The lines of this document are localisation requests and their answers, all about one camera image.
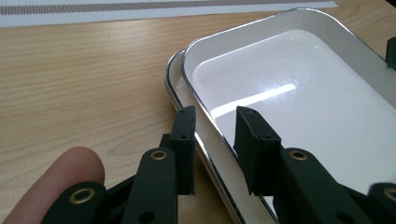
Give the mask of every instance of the white tray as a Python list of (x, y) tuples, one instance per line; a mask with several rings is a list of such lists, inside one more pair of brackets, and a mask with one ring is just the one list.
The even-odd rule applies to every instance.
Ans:
[[(341, 184), (366, 193), (374, 182), (396, 183), (396, 72), (329, 15), (294, 9), (201, 38), (174, 60), (181, 56), (174, 97), (199, 105), (206, 118), (198, 123), (216, 130), (222, 146), (203, 147), (218, 170), (238, 169), (230, 146), (234, 110), (244, 105), (261, 112), (284, 147), (311, 151)], [(215, 161), (218, 151), (230, 160)], [(225, 181), (244, 184), (234, 172), (219, 172), (233, 210), (246, 223), (263, 221), (236, 202), (234, 195), (248, 193), (246, 184)]]

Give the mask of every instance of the wood grain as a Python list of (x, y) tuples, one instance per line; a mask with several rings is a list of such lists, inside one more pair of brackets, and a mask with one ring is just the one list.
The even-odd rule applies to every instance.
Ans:
[[(385, 57), (396, 36), (383, 0), (326, 8)], [(133, 175), (175, 115), (163, 84), (167, 61), (192, 40), (275, 12), (0, 29), (0, 220), (65, 150), (94, 149), (106, 186)], [(196, 196), (179, 198), (179, 223), (230, 223), (205, 168)]]

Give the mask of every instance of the enamel tray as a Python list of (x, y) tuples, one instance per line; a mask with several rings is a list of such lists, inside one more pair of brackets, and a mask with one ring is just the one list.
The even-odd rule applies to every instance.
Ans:
[(198, 39), (171, 59), (166, 85), (176, 107), (197, 106), (199, 151), (235, 222), (276, 222), (235, 161), (238, 105), (343, 185), (396, 183), (396, 72), (323, 12), (294, 9)]

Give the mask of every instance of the brass ring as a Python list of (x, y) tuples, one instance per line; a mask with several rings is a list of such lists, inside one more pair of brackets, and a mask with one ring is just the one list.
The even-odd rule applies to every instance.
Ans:
[(392, 189), (392, 188), (384, 189), (384, 194), (387, 195), (389, 199), (396, 202), (396, 189)]
[(156, 161), (161, 161), (168, 156), (168, 153), (166, 153), (165, 151), (158, 150), (151, 152), (149, 156)]
[[(83, 195), (81, 198), (79, 198), (78, 195), (80, 193), (88, 193), (88, 195)], [(95, 190), (92, 188), (78, 189), (70, 196), (69, 202), (75, 204), (85, 203), (89, 199), (91, 199), (94, 194), (95, 194)]]
[(308, 160), (308, 156), (299, 150), (293, 150), (289, 153), (289, 155), (297, 161), (306, 161)]

